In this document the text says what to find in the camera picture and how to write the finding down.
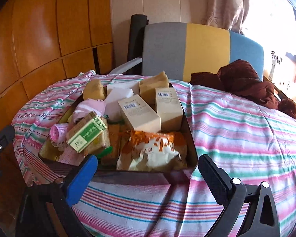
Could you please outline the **orange snack bag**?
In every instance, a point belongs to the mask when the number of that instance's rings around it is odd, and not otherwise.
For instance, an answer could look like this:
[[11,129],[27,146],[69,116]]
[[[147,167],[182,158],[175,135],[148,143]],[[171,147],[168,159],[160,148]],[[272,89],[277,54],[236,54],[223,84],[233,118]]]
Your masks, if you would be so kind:
[[168,172],[187,168],[188,147],[180,132],[126,131],[117,160],[118,171]]

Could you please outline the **pink plastic bottle pack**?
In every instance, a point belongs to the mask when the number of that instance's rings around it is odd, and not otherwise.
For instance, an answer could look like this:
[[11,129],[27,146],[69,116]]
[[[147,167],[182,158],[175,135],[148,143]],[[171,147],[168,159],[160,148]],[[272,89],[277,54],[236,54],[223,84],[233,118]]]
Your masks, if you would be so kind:
[[66,134],[71,129],[69,123],[58,123],[50,129],[50,140],[54,147],[58,148],[60,155],[57,161],[68,165],[78,166],[84,160],[82,154],[77,153],[69,144],[66,143]]

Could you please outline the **beige carton box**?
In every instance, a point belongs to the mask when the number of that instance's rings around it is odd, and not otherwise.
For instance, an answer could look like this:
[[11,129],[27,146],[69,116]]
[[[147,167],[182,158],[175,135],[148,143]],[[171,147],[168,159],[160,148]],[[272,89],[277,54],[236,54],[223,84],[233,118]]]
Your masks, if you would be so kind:
[[161,118],[139,95],[119,100],[118,105],[131,130],[148,133],[161,131]]
[[155,89],[155,108],[161,119],[161,130],[163,132],[180,130],[183,108],[173,87]]

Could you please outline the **wooden wardrobe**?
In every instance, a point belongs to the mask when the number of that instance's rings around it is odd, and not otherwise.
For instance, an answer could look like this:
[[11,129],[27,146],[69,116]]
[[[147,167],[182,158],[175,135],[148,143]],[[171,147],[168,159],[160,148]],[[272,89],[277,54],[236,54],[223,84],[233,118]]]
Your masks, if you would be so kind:
[[110,0],[8,0],[0,11],[0,130],[48,86],[113,67]]

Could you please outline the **grey yellow blue chair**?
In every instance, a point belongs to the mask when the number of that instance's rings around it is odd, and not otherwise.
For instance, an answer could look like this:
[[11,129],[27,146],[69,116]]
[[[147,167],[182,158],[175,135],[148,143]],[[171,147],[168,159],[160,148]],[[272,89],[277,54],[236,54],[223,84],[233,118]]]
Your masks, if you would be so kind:
[[169,79],[189,82],[197,72],[217,73],[238,59],[251,64],[263,77],[264,49],[235,32],[189,23],[154,23],[145,26],[141,56],[112,70],[122,74],[141,65],[143,76],[164,71]]

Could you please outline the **dark red cloth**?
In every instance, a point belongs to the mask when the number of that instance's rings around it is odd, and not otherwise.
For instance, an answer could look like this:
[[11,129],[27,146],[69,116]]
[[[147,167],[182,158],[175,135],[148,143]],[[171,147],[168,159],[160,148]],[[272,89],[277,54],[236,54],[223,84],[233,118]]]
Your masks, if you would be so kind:
[[296,119],[296,104],[293,100],[278,101],[274,94],[274,84],[260,80],[255,69],[245,60],[238,59],[223,66],[216,74],[193,73],[190,84],[232,93],[266,108],[279,110]]

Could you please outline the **patterned beige curtain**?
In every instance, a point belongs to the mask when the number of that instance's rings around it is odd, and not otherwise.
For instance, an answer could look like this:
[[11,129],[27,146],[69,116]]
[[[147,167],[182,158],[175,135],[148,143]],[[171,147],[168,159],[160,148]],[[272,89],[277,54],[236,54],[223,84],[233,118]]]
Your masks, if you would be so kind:
[[207,0],[207,10],[202,24],[242,34],[250,0]]

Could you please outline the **pink sock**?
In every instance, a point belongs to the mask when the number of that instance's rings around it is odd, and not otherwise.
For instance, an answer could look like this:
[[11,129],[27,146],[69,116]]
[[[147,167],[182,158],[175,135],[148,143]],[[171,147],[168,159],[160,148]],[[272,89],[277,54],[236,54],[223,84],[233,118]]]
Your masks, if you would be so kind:
[[90,112],[94,112],[98,116],[105,113],[106,103],[103,100],[86,99],[80,102],[70,118],[70,123],[77,123]]

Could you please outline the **green cracker packet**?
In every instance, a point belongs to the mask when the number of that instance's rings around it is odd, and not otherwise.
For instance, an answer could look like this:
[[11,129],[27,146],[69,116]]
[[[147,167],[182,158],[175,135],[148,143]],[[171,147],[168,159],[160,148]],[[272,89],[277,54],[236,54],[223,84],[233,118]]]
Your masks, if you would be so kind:
[[100,118],[106,125],[106,129],[83,150],[83,155],[85,157],[89,154],[99,155],[106,148],[111,146],[107,120],[104,117]]
[[110,147],[112,147],[112,152],[104,156],[101,159],[101,164],[103,166],[116,166],[117,160],[120,155],[120,146],[122,140],[125,140],[124,133],[128,130],[126,124],[109,124],[108,132],[110,138]]

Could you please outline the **gold metal tin box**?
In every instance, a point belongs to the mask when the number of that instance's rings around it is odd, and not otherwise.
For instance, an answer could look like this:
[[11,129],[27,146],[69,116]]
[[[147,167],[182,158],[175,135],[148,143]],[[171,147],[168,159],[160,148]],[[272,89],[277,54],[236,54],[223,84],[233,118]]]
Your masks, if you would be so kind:
[[39,158],[65,174],[94,155],[100,172],[189,172],[197,153],[171,85],[142,93],[137,82],[87,86],[50,129]]

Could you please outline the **striped bed sheet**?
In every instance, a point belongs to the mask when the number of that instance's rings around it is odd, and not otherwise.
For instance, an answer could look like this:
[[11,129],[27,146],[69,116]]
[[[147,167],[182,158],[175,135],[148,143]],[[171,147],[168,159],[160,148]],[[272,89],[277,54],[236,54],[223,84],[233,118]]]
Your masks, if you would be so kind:
[[[57,174],[38,153],[50,128],[90,80],[103,85],[140,76],[89,71],[59,81],[30,100],[12,120],[14,151],[25,181],[52,182]],[[243,183],[270,184],[281,236],[296,230],[296,120],[254,102],[213,89],[171,81],[186,113],[196,150],[208,154]],[[73,206],[95,236],[203,236],[222,211],[199,171],[183,185],[123,186],[92,182]]]

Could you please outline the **green tea box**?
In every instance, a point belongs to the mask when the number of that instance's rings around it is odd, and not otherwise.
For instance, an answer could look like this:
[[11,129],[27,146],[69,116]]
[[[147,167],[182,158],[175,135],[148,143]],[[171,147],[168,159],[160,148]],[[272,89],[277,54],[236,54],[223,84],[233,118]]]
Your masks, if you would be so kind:
[[66,134],[66,143],[81,153],[107,126],[94,111],[88,113]]

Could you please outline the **black rolled mat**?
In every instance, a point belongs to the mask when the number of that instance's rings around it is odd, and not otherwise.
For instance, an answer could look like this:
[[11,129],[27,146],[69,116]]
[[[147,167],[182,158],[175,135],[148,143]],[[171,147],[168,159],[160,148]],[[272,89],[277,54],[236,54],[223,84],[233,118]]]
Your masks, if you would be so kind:
[[141,58],[143,54],[144,31],[149,20],[146,15],[133,14],[131,16],[127,62]]

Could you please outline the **yellow sponge block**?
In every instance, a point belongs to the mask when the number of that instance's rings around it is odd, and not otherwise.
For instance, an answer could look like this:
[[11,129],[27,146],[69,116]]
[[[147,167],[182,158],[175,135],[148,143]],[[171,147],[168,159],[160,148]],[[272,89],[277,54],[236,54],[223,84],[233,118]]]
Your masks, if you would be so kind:
[[83,91],[83,99],[105,100],[104,86],[99,79],[89,81]]
[[164,71],[140,81],[140,96],[149,105],[155,105],[155,90],[168,88],[168,77]]

